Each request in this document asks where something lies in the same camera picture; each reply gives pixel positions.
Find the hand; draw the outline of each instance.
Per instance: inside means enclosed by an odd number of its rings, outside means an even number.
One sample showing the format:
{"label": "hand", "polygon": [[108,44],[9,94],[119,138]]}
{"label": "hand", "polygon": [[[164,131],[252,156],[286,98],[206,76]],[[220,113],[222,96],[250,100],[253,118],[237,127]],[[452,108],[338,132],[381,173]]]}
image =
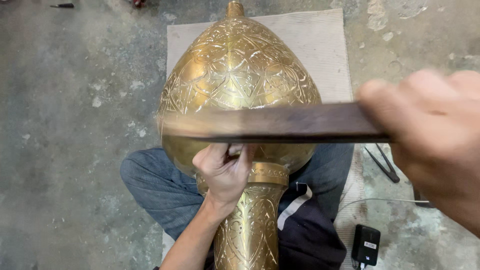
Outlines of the hand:
{"label": "hand", "polygon": [[[225,218],[237,205],[252,169],[256,145],[211,144],[193,158],[208,185],[206,200]],[[237,159],[231,156],[240,151]]]}
{"label": "hand", "polygon": [[480,237],[480,74],[372,80],[360,105],[391,135],[395,164],[439,210]]}

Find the brass vase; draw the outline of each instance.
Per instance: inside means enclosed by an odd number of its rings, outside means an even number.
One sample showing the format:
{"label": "brass vase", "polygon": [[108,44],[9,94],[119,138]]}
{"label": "brass vase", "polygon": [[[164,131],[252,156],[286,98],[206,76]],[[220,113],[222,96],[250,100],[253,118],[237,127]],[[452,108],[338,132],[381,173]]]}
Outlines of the brass vase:
{"label": "brass vase", "polygon": [[[226,18],[208,27],[188,47],[165,83],[158,128],[167,111],[241,110],[321,103],[310,75],[272,31],[244,17],[243,6],[228,3]],[[208,143],[161,135],[168,158],[208,187],[192,159]],[[278,268],[277,208],[288,175],[312,157],[313,144],[262,144],[254,156],[248,184],[236,209],[215,236],[216,269]]]}

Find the power bank label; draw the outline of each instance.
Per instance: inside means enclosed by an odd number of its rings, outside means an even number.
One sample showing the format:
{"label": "power bank label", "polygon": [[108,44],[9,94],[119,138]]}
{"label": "power bank label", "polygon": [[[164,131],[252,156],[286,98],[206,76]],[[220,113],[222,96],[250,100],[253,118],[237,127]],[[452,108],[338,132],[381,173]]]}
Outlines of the power bank label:
{"label": "power bank label", "polygon": [[377,245],[372,244],[372,243],[368,243],[367,241],[365,241],[365,243],[363,245],[366,246],[366,247],[369,247],[369,248],[377,249]]}

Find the left hand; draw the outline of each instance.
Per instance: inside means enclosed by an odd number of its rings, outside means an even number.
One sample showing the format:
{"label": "left hand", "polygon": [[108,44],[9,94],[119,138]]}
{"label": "left hand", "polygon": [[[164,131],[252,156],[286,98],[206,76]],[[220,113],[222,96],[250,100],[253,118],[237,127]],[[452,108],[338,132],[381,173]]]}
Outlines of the left hand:
{"label": "left hand", "polygon": [[[193,158],[193,165],[208,185],[205,199],[211,200],[224,217],[233,211],[243,193],[256,149],[257,145],[211,144]],[[239,150],[240,156],[231,159],[230,155]]]}

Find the blue jeans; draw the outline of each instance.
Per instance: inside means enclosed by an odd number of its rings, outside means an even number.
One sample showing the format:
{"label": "blue jeans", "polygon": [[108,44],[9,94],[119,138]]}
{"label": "blue jeans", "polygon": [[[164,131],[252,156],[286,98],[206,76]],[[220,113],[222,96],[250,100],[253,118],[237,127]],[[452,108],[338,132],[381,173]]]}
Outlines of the blue jeans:
{"label": "blue jeans", "polygon": [[[308,184],[326,217],[333,221],[352,154],[352,144],[319,144],[310,161],[290,175],[290,188],[295,182]],[[122,162],[120,175],[137,203],[175,240],[204,201],[195,179],[181,173],[161,148],[131,153]],[[288,204],[288,196],[283,196],[279,211]]]}

